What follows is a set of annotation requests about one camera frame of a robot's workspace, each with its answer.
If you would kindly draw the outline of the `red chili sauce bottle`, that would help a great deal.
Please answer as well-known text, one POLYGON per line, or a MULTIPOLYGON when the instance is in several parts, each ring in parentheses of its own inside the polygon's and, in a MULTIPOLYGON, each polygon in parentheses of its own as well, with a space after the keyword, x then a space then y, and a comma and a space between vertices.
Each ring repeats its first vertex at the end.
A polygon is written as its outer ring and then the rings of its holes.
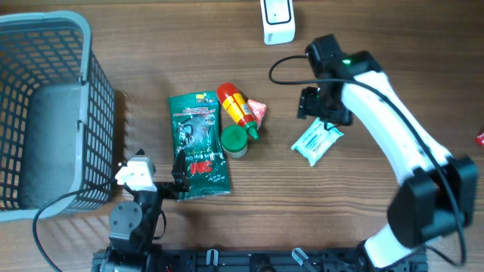
POLYGON ((219 103, 234 122, 244 129, 254 140, 259 139, 257 123, 242 94, 230 82, 222 83, 216 90, 219 103))

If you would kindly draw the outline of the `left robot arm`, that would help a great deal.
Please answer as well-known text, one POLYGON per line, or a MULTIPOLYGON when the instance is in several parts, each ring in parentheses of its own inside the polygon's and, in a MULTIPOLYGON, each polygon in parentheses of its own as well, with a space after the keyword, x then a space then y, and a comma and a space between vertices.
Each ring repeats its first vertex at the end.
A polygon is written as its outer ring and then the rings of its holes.
POLYGON ((109 246, 93 255, 92 270, 108 271, 168 271, 169 262, 163 248, 154 240, 159 218, 165 218, 163 200, 179 198, 189 191, 185 151, 175 158, 171 182, 154 182, 156 168, 151 158, 139 150, 131 159, 119 164, 115 175, 118 185, 133 199, 113 208, 109 217, 109 246))

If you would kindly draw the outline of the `mint wet wipes pack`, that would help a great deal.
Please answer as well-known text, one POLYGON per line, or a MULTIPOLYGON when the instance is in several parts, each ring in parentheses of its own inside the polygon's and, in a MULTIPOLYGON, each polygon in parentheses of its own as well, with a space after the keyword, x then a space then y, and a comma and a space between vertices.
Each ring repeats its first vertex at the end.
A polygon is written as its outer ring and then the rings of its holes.
POLYGON ((336 125, 317 118, 293 144, 291 150, 298 151, 309 161, 310 166, 314 166, 343 135, 344 133, 339 131, 336 125))

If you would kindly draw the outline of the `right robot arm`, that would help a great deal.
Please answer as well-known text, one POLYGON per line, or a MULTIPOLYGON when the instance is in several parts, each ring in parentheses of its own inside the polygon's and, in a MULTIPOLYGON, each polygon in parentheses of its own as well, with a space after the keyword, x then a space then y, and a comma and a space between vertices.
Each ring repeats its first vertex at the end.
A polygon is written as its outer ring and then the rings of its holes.
POLYGON ((349 126, 357 116, 399 183, 386 226, 363 242, 367 266, 391 268, 437 238, 462 234, 473 222, 478 181, 473 160, 454 158, 423 129, 369 52, 346 54, 330 34, 316 38, 305 53, 317 85, 302 90, 298 118, 349 126))

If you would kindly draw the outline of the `red sauce sachet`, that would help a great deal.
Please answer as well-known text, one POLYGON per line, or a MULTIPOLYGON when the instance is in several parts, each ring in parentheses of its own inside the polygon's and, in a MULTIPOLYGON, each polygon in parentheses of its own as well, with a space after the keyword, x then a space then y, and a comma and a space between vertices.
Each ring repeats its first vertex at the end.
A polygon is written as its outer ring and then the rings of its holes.
POLYGON ((475 142, 481 147, 484 146, 484 130, 482 130, 475 138, 475 142))

